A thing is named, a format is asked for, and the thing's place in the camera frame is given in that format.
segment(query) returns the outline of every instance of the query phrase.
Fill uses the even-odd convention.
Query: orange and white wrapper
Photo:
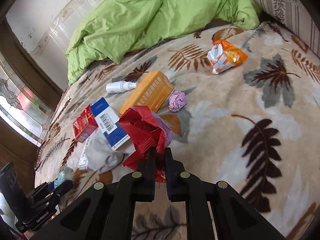
[[[233,66],[238,67],[247,57],[241,49],[225,40],[215,41],[207,54],[213,74],[219,74]]]

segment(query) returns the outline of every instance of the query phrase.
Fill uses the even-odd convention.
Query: floral blanket
[[[212,74],[212,41],[228,39],[249,56],[236,68]],[[118,165],[103,174],[77,169],[84,144],[72,122],[109,82],[137,81],[161,70],[188,104],[172,113],[166,100],[157,114],[172,128],[173,157],[201,180],[227,181],[287,239],[298,239],[319,210],[320,60],[294,34],[273,23],[244,31],[211,28],[128,55],[121,65],[97,63],[65,93],[40,153],[36,186],[52,181],[61,165],[75,171],[71,203],[96,181],[112,183],[131,172]],[[130,92],[111,94],[118,111]],[[132,239],[186,239],[183,203],[170,203],[165,184],[156,202],[137,203]]]

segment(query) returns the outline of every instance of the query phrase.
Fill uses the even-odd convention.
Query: blue and white box
[[[119,116],[104,98],[90,106],[92,114],[99,126],[99,129],[107,138],[111,149],[115,151],[127,140],[129,135],[119,125]]]

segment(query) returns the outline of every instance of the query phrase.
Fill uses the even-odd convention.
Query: yellow box
[[[173,85],[161,71],[146,73],[122,105],[119,114],[123,114],[131,106],[149,106],[151,111],[156,112],[172,89]]]

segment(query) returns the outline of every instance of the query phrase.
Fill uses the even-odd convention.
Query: barcode
[[[111,130],[114,128],[114,124],[110,119],[110,116],[108,114],[103,114],[101,117],[101,120],[108,132],[111,132]]]

